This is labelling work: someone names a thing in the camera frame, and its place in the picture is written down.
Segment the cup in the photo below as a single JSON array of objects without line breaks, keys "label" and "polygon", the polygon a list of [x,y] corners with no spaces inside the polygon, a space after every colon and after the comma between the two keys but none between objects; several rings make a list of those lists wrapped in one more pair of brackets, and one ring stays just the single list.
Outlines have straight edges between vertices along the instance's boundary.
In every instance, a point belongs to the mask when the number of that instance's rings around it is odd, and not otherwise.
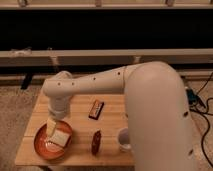
[{"label": "cup", "polygon": [[131,150],[128,128],[122,128],[119,130],[117,141],[121,151],[127,152]]}]

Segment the small bowl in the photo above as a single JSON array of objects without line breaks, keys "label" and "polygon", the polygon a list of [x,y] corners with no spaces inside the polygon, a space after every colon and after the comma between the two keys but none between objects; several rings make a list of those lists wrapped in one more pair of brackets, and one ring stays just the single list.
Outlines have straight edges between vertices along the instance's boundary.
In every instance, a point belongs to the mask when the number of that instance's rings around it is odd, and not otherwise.
[{"label": "small bowl", "polygon": [[121,151],[127,152],[131,150],[128,128],[122,128],[119,130],[117,141]]},{"label": "small bowl", "polygon": [[36,153],[45,160],[57,159],[64,155],[71,143],[72,128],[64,121],[57,123],[56,129],[70,134],[65,147],[60,147],[54,143],[47,141],[46,134],[47,124],[43,125],[37,132],[34,139],[34,149]]}]

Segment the plate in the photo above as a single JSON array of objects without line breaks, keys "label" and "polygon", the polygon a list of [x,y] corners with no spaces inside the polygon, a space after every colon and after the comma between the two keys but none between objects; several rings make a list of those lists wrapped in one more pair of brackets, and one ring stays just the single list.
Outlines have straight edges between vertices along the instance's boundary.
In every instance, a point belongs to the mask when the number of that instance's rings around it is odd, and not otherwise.
[{"label": "plate", "polygon": [[57,144],[47,141],[46,129],[47,129],[47,124],[43,125],[38,130],[35,136],[34,148],[36,153],[45,160],[53,160],[63,156],[71,143],[72,128],[70,127],[68,123],[64,121],[59,121],[56,125],[57,130],[63,131],[70,135],[70,138],[68,139],[65,147],[61,147]]}]

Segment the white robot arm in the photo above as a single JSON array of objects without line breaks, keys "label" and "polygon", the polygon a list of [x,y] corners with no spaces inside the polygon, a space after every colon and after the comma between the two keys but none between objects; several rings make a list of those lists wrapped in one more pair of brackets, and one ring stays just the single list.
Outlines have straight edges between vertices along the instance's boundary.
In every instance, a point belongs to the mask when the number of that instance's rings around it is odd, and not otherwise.
[{"label": "white robot arm", "polygon": [[124,92],[135,170],[196,171],[187,96],[169,65],[130,65],[77,79],[61,72],[43,91],[54,119],[66,116],[73,94]]}]

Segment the beige carpet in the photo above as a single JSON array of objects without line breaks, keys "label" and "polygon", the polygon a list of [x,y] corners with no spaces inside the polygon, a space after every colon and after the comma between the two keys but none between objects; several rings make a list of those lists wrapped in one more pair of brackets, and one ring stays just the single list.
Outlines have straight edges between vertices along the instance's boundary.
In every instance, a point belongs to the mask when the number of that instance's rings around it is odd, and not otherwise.
[{"label": "beige carpet", "polygon": [[[0,171],[40,171],[38,167],[18,167],[14,165],[15,156],[19,148],[25,128],[36,102],[41,85],[31,85],[27,90],[20,90],[20,86],[0,83]],[[203,83],[193,82],[192,87],[198,89]],[[213,96],[213,83],[210,83],[204,92],[204,98]],[[200,150],[200,135],[205,128],[205,122],[197,115],[194,120],[194,151],[200,171],[211,171]],[[207,137],[207,152],[213,160],[213,134]],[[133,171],[133,167],[52,167],[56,171]]]}]

